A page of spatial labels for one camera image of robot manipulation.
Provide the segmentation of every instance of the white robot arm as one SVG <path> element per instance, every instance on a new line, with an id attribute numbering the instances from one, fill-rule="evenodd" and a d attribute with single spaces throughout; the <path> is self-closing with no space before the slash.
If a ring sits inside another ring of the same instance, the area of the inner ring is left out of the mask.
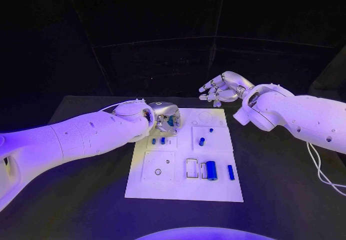
<path id="1" fill-rule="evenodd" d="M 280 85 L 251 82 L 235 72 L 227 71 L 199 89 L 208 94 L 201 100 L 232 102 L 242 99 L 234 118 L 242 125 L 253 122 L 264 131 L 277 125 L 287 128 L 303 141 L 346 154 L 346 103 L 309 95 L 294 96 Z"/>
<path id="2" fill-rule="evenodd" d="M 113 113 L 104 110 L 117 106 Z M 0 211 L 35 177 L 58 165 L 110 152 L 143 139 L 156 124 L 176 134 L 179 108 L 127 101 L 64 122 L 0 134 Z"/>

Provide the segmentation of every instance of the dark gray table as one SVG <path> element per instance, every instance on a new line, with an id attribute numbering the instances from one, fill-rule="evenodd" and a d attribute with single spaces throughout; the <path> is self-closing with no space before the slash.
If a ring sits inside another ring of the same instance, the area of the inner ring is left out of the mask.
<path id="1" fill-rule="evenodd" d="M 67 96 L 51 124 L 129 97 Z M 147 97 L 180 108 L 211 108 L 196 98 Z M 182 227 L 231 228 L 280 240 L 346 239 L 346 197 L 317 178 L 306 143 L 283 127 L 261 131 L 224 104 L 244 203 L 124 198 L 134 143 L 55 167 L 29 183 L 0 212 L 2 239 L 136 239 Z M 317 148 L 322 169 L 346 183 L 333 151 Z"/>

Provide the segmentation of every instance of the white foam block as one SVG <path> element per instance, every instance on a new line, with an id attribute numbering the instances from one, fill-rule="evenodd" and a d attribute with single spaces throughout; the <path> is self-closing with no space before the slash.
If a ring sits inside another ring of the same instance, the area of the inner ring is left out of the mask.
<path id="1" fill-rule="evenodd" d="M 153 129 L 150 136 L 136 143 L 124 197 L 244 202 L 224 109 L 180 108 L 179 111 L 178 135 Z M 201 138 L 205 138 L 204 146 L 199 146 Z M 215 181 L 204 179 L 206 161 L 215 161 Z M 235 180 L 230 179 L 228 165 Z M 198 178 L 188 177 L 196 173 Z"/>

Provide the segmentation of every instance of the white platform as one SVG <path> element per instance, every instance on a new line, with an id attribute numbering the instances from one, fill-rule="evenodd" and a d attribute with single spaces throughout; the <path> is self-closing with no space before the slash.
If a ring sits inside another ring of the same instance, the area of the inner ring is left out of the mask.
<path id="1" fill-rule="evenodd" d="M 150 136 L 136 143 L 124 197 L 244 202 L 224 109 L 180 108 L 179 111 L 178 135 L 153 129 Z M 204 146 L 199 146 L 201 138 L 205 138 Z M 217 164 L 215 181 L 202 179 L 206 161 Z M 235 180 L 230 178 L 228 165 Z"/>

